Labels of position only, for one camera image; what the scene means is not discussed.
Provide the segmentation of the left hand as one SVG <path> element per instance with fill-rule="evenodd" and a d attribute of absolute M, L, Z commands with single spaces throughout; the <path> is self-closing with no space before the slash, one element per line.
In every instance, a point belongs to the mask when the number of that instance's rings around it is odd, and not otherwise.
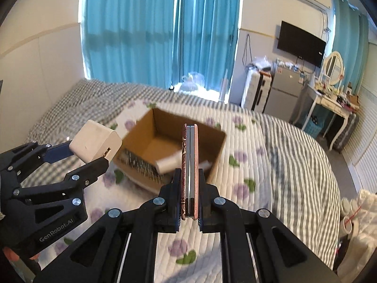
<path fill-rule="evenodd" d="M 8 247 L 3 248 L 3 253 L 9 261 L 18 261 L 20 259 L 19 255 L 17 255 L 12 249 Z M 39 258 L 39 256 L 40 254 L 36 254 L 35 256 L 32 256 L 30 260 L 36 260 Z"/>

